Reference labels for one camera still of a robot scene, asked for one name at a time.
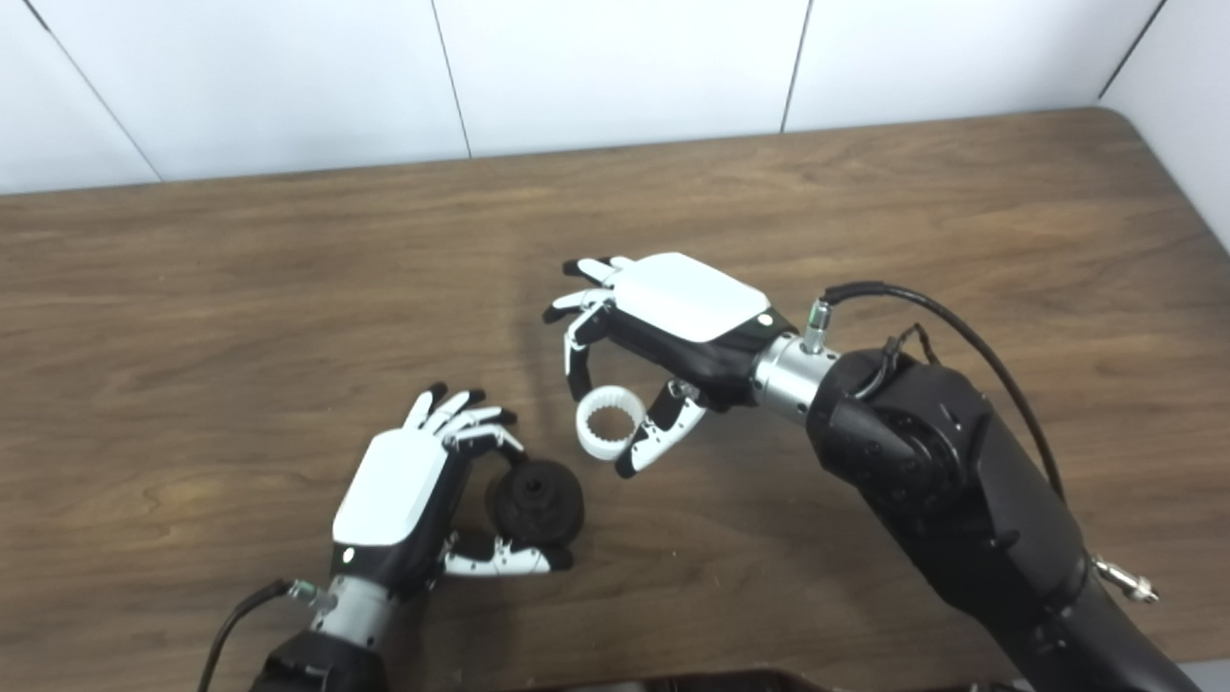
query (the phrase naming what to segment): silver cylindrical joint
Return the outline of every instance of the silver cylindrical joint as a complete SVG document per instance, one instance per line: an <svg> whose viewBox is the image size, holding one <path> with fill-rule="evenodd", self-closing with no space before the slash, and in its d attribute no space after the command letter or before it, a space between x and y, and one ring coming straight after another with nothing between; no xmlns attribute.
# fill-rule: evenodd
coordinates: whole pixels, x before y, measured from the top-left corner
<svg viewBox="0 0 1230 692"><path fill-rule="evenodd" d="M812 302L812 312L807 315L807 328L803 329L803 353L817 356L824 352L824 332L829 328L833 307L817 297Z"/></svg>
<svg viewBox="0 0 1230 692"><path fill-rule="evenodd" d="M337 599L337 605L316 616L312 629L355 647L375 649L397 610L392 594L379 584L346 575L333 579L328 594Z"/></svg>
<svg viewBox="0 0 1230 692"><path fill-rule="evenodd" d="M752 376L756 403L802 425L820 381L836 360L833 352L808 354L803 337L782 333L756 360Z"/></svg>

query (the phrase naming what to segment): black cable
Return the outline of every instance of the black cable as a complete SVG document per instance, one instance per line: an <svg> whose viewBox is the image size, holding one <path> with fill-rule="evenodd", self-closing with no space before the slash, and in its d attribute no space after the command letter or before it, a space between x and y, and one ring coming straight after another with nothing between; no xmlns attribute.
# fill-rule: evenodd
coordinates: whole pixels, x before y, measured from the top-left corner
<svg viewBox="0 0 1230 692"><path fill-rule="evenodd" d="M226 637L230 634L230 631L235 628L235 624L242 619L244 616L264 604L268 604L278 596L285 596L287 592L290 591L290 586L293 584L293 581L279 579L252 594L247 599L244 599L237 606L235 606L231 615L223 622L221 628L218 629L218 634L214 635L213 645L209 647L209 656L205 658L205 667L200 671L200 682L197 683L197 692L207 692L209 690L209 681L214 677L214 669L218 667L218 658L223 655L223 644L226 643Z"/></svg>
<svg viewBox="0 0 1230 692"><path fill-rule="evenodd" d="M986 365L995 371L995 376L1004 385L1004 390L1007 391L1009 397L1012 398L1012 403L1016 406L1017 411L1021 412L1021 418L1025 419L1025 427L1030 429L1030 435L1033 438L1033 444L1038 449L1038 456L1042 457L1042 468L1047 473L1047 481L1050 482L1050 488L1054 489L1055 495L1060 500L1064 500L1064 484L1059 478L1059 465L1055 463L1054 454L1050 451L1050 444L1047 442L1047 435L1042 431L1042 424L1038 423L1038 418L1033 414L1033 409L1030 407L1030 401L1025 398L1025 393L1017 387L1016 381L1012 380L1012 375L1007 371L1007 366L999 360L995 352L991 350L990 344L978 336L978 332L973 329L968 323L964 322L956 312L945 307L936 300L913 290L909 288L903 288L900 285L893 285L889 283L883 283L879 280L861 280L856 283L845 283L841 285L833 285L824 290L824 295L820 297L829 305L836 305L850 297L859 297L865 295L891 295L893 297L900 297L926 307L932 313L942 318L957 331L974 350L986 361Z"/></svg>

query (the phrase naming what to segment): white robotic hand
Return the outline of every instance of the white robotic hand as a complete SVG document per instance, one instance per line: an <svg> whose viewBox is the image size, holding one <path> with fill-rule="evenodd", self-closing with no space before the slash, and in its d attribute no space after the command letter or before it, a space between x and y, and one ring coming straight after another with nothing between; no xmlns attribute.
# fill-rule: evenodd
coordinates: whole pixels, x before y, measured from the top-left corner
<svg viewBox="0 0 1230 692"><path fill-rule="evenodd" d="M802 423L835 359L814 338L804 349L764 293L686 254L573 259L563 273L597 285L556 299L542 313L547 323L579 315L563 336L573 399L593 390L589 345L601 338L673 376L615 461L624 478L686 438L706 411L765 404Z"/></svg>
<svg viewBox="0 0 1230 692"><path fill-rule="evenodd" d="M571 556L558 546L540 548L491 536L485 549L476 549L474 537L460 541L451 515L471 461L498 451L514 467L530 462L525 447L504 429L515 423L514 414L499 407L471 408L485 398L478 390L440 403L444 393L443 385L423 392L401 428L371 440L333 519L332 574L407 597L429 588L442 572L459 572L448 569L450 564L474 562L475 556L487 554L487 562L499 560L502 569L476 567L462 574L567 569Z"/></svg>

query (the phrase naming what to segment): black fingertip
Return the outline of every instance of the black fingertip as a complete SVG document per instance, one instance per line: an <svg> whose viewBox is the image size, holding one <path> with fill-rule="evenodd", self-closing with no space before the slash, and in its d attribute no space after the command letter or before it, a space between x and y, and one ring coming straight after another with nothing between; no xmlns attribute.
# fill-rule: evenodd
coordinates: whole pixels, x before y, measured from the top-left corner
<svg viewBox="0 0 1230 692"><path fill-rule="evenodd" d="M593 392L594 386L589 382L588 377L576 377L568 380L568 391L572 393L573 402L581 402L585 398L585 395Z"/></svg>
<svg viewBox="0 0 1230 692"><path fill-rule="evenodd" d="M632 450L627 450L617 460L615 460L615 473L620 478L629 479L636 476L636 470L632 467Z"/></svg>
<svg viewBox="0 0 1230 692"><path fill-rule="evenodd" d="M567 548L539 548L539 552L542 553L542 559L546 560L551 572L565 572L572 569L574 563L572 551Z"/></svg>
<svg viewBox="0 0 1230 692"><path fill-rule="evenodd" d="M555 323L565 317L568 312L550 305L547 309L542 310L542 323Z"/></svg>
<svg viewBox="0 0 1230 692"><path fill-rule="evenodd" d="M434 407L440 403L440 399L444 399L445 395L449 393L449 386L443 382L434 382L427 388L427 391L432 393L432 406Z"/></svg>

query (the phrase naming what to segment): white gear ring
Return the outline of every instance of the white gear ring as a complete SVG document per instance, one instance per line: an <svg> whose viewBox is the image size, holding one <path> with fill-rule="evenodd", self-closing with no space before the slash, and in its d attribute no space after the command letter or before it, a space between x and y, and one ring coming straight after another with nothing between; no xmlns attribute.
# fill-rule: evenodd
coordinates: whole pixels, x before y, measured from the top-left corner
<svg viewBox="0 0 1230 692"><path fill-rule="evenodd" d="M594 429L589 427L589 419L599 409L619 409L627 414L627 418L632 419L631 433L622 440L605 440L599 438L594 433ZM581 446L584 447L590 457L604 462L614 462L624 454L624 449L627 447L629 441L636 435L642 422L645 422L645 404L641 403L641 399L622 387L608 385L585 395L581 403L577 404L577 440L581 441Z"/></svg>

